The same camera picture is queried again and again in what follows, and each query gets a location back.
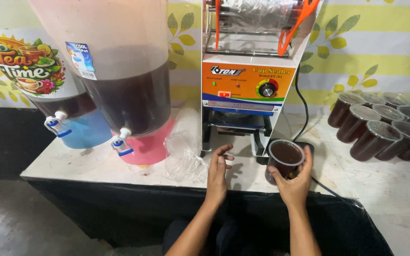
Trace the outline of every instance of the knob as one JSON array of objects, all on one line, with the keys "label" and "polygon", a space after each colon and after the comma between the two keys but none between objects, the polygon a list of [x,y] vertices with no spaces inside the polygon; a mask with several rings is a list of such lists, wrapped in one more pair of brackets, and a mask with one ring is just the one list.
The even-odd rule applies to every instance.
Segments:
[{"label": "knob", "polygon": [[270,82],[266,82],[259,87],[259,94],[263,97],[270,97],[276,91],[276,86]]}]

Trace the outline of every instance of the hand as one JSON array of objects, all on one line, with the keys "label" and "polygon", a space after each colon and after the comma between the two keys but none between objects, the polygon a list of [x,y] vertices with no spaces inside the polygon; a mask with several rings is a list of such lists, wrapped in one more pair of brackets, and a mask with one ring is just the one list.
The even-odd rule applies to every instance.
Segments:
[{"label": "hand", "polygon": [[268,167],[288,210],[303,210],[306,206],[306,196],[311,186],[312,155],[308,146],[304,151],[305,161],[298,167],[300,173],[294,179],[285,180],[276,167]]},{"label": "hand", "polygon": [[233,145],[224,145],[214,151],[211,157],[204,202],[211,207],[218,208],[225,200],[225,195],[227,194],[227,183],[224,179],[225,169],[232,168],[232,166],[227,165],[225,161],[233,161],[235,159],[233,156],[226,155],[225,152],[232,148]]}]

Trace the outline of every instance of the orange handle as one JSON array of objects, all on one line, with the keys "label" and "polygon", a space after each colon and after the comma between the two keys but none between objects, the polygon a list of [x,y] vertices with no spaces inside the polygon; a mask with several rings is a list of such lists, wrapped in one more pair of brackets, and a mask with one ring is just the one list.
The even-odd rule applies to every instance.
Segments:
[{"label": "orange handle", "polygon": [[310,16],[314,10],[317,8],[317,5],[319,4],[320,0],[312,0],[311,4],[309,3],[309,0],[304,0],[303,1],[303,8],[300,13],[300,16],[298,17],[297,23],[295,26],[288,32],[286,36],[286,40],[284,41],[284,44],[282,44],[282,38],[284,38],[284,35],[286,32],[281,32],[281,36],[279,37],[279,42],[278,42],[278,55],[283,56],[284,53],[286,53],[286,50],[288,49],[289,43],[292,40],[293,34],[297,30],[297,28],[300,26],[300,24],[308,17]]},{"label": "orange handle", "polygon": [[219,43],[219,13],[221,12],[221,0],[216,0],[214,9],[216,10],[216,48],[215,50],[218,51],[218,43]]}]

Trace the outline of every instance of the person's left hand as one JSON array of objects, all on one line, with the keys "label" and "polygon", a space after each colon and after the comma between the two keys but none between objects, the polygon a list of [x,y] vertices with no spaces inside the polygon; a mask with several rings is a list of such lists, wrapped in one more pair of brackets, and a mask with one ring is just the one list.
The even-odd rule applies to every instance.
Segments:
[{"label": "person's left hand", "polygon": [[214,151],[211,157],[204,202],[211,207],[218,208],[225,200],[225,195],[227,194],[227,183],[224,177],[225,170],[232,168],[232,166],[227,165],[225,161],[233,161],[235,159],[233,156],[226,155],[225,152],[232,148],[233,145],[224,145]]}]

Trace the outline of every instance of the pink dispenser base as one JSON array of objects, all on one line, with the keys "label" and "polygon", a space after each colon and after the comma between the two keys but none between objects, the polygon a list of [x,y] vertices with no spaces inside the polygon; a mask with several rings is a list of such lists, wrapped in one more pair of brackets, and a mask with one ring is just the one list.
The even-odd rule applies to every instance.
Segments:
[{"label": "pink dispenser base", "polygon": [[173,126],[174,120],[169,118],[161,129],[150,136],[126,139],[134,152],[122,156],[121,159],[130,165],[153,165],[164,160],[167,157],[164,140],[172,131]]}]

